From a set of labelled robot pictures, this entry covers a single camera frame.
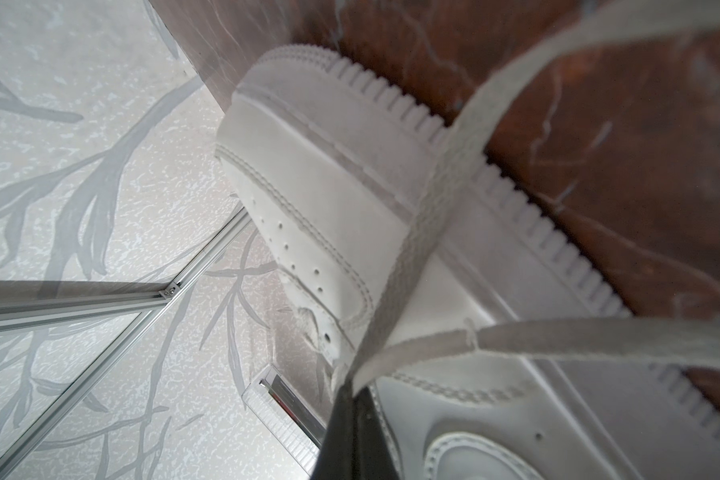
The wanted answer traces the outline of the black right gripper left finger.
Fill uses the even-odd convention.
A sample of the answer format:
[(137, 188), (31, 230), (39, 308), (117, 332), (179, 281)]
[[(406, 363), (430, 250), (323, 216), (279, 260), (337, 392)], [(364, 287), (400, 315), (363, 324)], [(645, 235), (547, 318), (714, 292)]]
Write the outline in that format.
[(352, 387), (339, 388), (311, 480), (354, 478), (355, 413)]

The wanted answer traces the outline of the grey-white shoelace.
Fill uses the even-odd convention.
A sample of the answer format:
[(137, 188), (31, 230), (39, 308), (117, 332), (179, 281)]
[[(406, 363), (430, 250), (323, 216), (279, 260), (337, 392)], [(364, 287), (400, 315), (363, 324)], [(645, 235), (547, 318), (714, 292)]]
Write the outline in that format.
[(525, 86), (557, 57), (604, 44), (720, 28), (720, 1), (614, 1), (536, 44), (483, 83), (450, 128), (346, 381), (359, 392), (422, 362), (477, 352), (492, 357), (611, 361), (720, 369), (720, 323), (653, 317), (511, 322), (389, 345), (450, 212), (481, 154)]

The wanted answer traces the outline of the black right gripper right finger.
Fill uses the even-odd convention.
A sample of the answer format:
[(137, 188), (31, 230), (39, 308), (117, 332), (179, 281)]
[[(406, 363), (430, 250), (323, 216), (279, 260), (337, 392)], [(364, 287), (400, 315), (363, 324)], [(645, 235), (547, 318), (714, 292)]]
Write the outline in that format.
[(368, 388), (354, 399), (353, 478), (398, 480), (379, 414)]

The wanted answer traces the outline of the white leather sneaker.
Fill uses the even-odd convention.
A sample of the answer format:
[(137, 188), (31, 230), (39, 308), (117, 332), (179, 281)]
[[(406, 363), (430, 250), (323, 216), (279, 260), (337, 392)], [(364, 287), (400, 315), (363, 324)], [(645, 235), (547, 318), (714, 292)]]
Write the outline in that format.
[[(267, 52), (232, 95), (218, 157), (336, 379), (446, 133), (398, 87), (316, 46)], [(626, 314), (579, 249), (483, 164), (391, 339)], [(475, 353), (370, 392), (400, 479), (720, 479), (720, 413), (674, 366)]]

